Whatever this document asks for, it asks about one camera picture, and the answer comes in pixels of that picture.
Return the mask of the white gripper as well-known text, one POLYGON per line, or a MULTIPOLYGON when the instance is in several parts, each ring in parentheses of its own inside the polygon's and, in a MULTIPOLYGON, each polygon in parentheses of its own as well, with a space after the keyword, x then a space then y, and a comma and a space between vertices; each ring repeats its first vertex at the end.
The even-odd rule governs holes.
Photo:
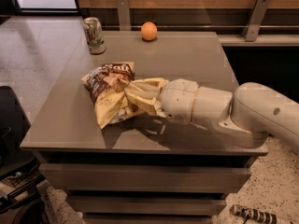
POLYGON ((130 82, 131 89, 125 89, 127 99, 149 115, 157 115, 157 96, 165 116, 172 122, 188 124, 191 121, 192 105, 199 85, 194 81, 162 77, 137 79, 130 82))

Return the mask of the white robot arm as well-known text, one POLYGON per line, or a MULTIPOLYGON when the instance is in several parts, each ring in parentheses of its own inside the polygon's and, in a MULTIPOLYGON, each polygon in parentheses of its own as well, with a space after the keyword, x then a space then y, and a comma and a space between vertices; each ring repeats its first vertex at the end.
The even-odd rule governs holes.
POLYGON ((234 92, 186 79, 140 79, 124 88, 144 112, 230 136, 236 145, 256 148, 268 135, 299 152, 299 104, 265 85, 248 82, 234 92))

